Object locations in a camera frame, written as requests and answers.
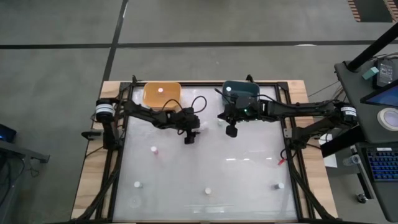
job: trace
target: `keyboard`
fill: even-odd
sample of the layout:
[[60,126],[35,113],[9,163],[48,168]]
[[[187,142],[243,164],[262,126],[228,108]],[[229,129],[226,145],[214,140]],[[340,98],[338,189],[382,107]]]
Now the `keyboard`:
[[367,156],[376,182],[398,182],[398,151],[367,148]]

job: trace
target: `white sticker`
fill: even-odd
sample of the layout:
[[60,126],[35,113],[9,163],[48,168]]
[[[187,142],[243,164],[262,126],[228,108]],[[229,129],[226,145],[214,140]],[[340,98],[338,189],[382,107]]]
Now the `white sticker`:
[[378,151],[392,151],[391,148],[378,148]]
[[355,112],[355,113],[356,113],[356,109],[355,109],[355,108],[347,107],[347,106],[342,107],[342,108],[341,108],[341,111],[352,111],[352,112]]
[[355,112],[352,112],[352,111],[345,111],[344,112],[346,115],[353,115],[353,116],[356,116],[356,113]]

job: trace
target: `monitor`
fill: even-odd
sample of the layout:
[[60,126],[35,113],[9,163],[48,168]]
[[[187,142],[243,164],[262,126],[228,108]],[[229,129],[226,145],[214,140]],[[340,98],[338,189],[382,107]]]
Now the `monitor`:
[[398,108],[398,80],[362,97],[361,103]]

